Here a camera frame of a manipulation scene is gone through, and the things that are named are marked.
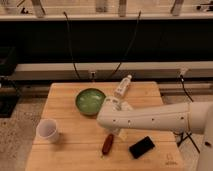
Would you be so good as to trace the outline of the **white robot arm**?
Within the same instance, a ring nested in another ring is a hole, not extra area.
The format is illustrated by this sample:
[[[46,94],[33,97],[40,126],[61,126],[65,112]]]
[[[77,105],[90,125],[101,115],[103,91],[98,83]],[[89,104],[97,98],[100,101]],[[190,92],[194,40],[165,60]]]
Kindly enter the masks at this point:
[[[213,171],[213,102],[185,102],[123,110],[120,100],[109,96],[97,116],[110,132],[142,129],[203,134],[196,171]]]

